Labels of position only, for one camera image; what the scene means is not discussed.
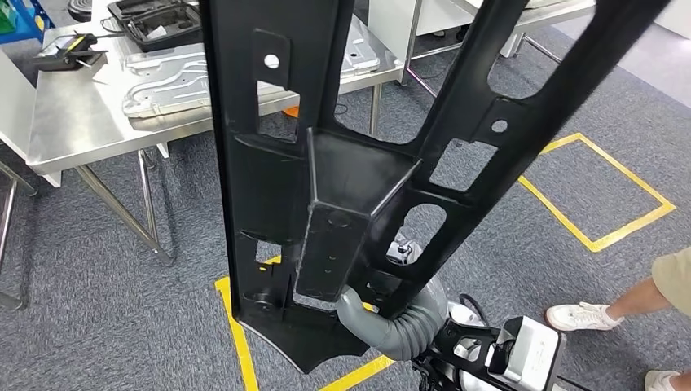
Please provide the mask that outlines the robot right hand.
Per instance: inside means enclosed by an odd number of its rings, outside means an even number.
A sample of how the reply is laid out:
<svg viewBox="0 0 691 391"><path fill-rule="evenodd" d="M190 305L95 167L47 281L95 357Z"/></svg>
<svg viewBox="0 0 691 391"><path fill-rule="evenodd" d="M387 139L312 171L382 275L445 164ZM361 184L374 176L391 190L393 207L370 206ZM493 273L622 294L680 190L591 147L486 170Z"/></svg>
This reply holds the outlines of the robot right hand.
<svg viewBox="0 0 691 391"><path fill-rule="evenodd" d="M386 260L397 266L409 266L421 255L422 248L412 239L397 234L386 251ZM353 335L372 348L389 354L401 345L400 336L391 336L394 322L366 310L359 294L346 285L336 303L339 321Z"/></svg>

